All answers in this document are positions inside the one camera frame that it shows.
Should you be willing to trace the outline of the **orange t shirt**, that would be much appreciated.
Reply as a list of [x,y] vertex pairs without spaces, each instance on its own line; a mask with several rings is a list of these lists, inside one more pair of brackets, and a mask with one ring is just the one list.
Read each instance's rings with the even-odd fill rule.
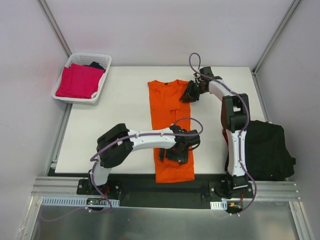
[[[175,80],[171,82],[160,82],[153,80],[147,83],[149,90],[149,105],[151,125],[153,130],[168,128],[181,118],[191,116],[191,108],[188,103],[180,102],[180,97],[185,92],[188,82]],[[155,163],[155,181],[158,184],[170,184],[195,179],[194,155],[188,153],[188,162],[178,162],[165,158],[159,159],[160,149],[153,150]]]

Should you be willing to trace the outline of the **black t shirt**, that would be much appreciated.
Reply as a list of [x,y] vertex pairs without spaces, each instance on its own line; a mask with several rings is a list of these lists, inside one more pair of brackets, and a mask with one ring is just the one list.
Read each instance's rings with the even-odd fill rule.
[[294,175],[296,159],[286,148],[283,127],[251,120],[246,129],[245,164],[255,181],[284,181]]

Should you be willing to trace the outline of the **pink t shirt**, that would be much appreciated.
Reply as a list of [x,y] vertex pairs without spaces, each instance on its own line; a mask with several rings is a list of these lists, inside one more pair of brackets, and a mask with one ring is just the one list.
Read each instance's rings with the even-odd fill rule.
[[64,67],[60,86],[55,95],[57,97],[92,99],[98,92],[99,82],[104,70],[72,63]]

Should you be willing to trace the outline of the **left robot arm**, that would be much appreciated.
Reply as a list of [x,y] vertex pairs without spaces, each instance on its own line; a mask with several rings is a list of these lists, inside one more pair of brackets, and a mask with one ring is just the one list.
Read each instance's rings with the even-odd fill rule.
[[128,129],[124,123],[117,124],[97,140],[96,153],[90,158],[93,167],[88,172],[88,188],[93,194],[105,195],[112,168],[139,150],[159,149],[158,158],[162,163],[168,159],[179,165],[187,164],[189,152],[201,143],[203,130],[188,131],[173,124],[163,129],[138,131]]

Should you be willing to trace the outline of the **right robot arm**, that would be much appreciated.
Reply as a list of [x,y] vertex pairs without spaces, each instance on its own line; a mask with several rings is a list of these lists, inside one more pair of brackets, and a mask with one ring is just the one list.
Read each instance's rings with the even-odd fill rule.
[[220,76],[213,74],[209,66],[194,70],[194,77],[180,101],[196,102],[204,93],[213,94],[221,101],[220,121],[226,132],[228,145],[227,169],[224,182],[216,186],[214,192],[221,198],[235,198],[249,185],[245,154],[245,140],[250,123],[248,95],[233,91]]

